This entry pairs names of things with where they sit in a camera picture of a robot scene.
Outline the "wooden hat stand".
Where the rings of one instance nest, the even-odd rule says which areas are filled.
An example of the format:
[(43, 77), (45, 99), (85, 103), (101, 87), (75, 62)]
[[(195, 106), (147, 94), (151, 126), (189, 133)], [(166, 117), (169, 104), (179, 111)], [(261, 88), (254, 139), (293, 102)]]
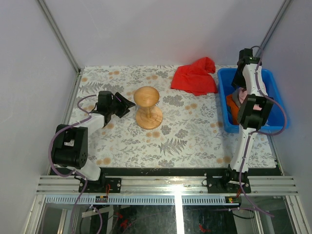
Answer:
[(163, 120), (163, 113), (156, 106), (160, 99), (159, 92), (152, 86), (143, 86), (134, 93), (134, 101), (138, 106), (136, 122), (139, 127), (152, 130), (159, 127)]

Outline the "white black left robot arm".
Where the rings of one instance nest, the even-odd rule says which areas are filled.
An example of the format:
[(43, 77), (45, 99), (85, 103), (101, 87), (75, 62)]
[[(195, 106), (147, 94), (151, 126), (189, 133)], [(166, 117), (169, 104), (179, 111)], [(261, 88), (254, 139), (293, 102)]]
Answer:
[[(80, 103), (87, 98), (97, 98), (95, 108), (84, 110)], [(77, 107), (87, 114), (83, 120), (74, 124), (60, 124), (50, 141), (48, 159), (51, 169), (60, 177), (78, 175), (90, 181), (95, 192), (106, 189), (107, 181), (101, 177), (101, 169), (88, 158), (88, 138), (97, 130), (105, 127), (113, 115), (119, 118), (129, 113), (136, 104), (120, 93), (100, 91), (78, 101)]]

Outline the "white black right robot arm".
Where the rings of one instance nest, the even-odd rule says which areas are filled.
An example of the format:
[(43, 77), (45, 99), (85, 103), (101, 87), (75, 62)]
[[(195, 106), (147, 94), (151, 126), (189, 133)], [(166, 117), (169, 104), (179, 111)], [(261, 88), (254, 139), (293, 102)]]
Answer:
[(248, 161), (255, 136), (265, 125), (273, 107), (273, 102), (265, 98), (267, 91), (262, 80), (261, 65), (261, 58), (253, 55), (252, 48), (239, 52), (237, 70), (231, 83), (234, 101), (240, 104), (237, 114), (238, 145), (228, 167), (229, 176), (222, 180), (223, 189), (230, 193), (239, 188), (239, 180), (247, 180)]

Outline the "pink bucket hat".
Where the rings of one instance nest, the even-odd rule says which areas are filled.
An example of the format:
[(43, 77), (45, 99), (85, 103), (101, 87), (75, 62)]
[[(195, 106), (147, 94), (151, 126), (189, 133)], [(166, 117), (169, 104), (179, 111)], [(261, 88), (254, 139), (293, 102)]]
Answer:
[(240, 97), (240, 101), (241, 104), (243, 103), (243, 101), (245, 100), (245, 98), (247, 97), (247, 95), (255, 95), (256, 97), (260, 97), (262, 96), (260, 93), (260, 90), (266, 95), (267, 94), (267, 89), (266, 89), (266, 85), (263, 82), (259, 83), (259, 87), (255, 84), (251, 86), (251, 90), (248, 91), (247, 88), (238, 88), (239, 89), (239, 97)]

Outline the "red cloth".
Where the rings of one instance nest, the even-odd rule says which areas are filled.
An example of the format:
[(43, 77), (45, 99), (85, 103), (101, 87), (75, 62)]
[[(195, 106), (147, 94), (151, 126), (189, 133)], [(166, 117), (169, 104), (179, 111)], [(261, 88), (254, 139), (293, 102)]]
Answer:
[(215, 62), (209, 57), (198, 59), (189, 65), (179, 66), (173, 76), (171, 89), (182, 90), (195, 96), (218, 93), (211, 74), (216, 72)]

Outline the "grey bucket hat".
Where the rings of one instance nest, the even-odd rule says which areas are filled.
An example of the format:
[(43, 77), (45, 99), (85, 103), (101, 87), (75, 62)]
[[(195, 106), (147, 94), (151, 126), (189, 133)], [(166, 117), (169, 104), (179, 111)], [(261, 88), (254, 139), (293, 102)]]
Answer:
[(233, 93), (232, 93), (232, 100), (233, 102), (236, 104), (237, 107), (241, 106), (241, 101), (240, 101), (240, 97), (239, 97), (239, 89), (236, 89)]

